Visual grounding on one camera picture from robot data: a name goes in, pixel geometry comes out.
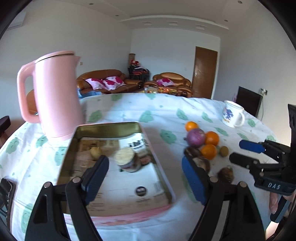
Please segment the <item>right hand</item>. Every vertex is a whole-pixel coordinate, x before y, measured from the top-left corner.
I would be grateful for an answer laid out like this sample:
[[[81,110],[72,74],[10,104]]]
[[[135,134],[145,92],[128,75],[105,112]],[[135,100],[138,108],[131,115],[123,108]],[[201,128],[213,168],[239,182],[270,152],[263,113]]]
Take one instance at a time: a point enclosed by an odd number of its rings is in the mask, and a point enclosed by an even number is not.
[[[290,195],[290,196],[284,196],[284,199],[293,202],[294,197],[295,197],[295,193]],[[277,193],[270,193],[269,194],[269,210],[271,211],[272,214],[275,214],[277,209],[278,209],[278,198],[279,195]]]

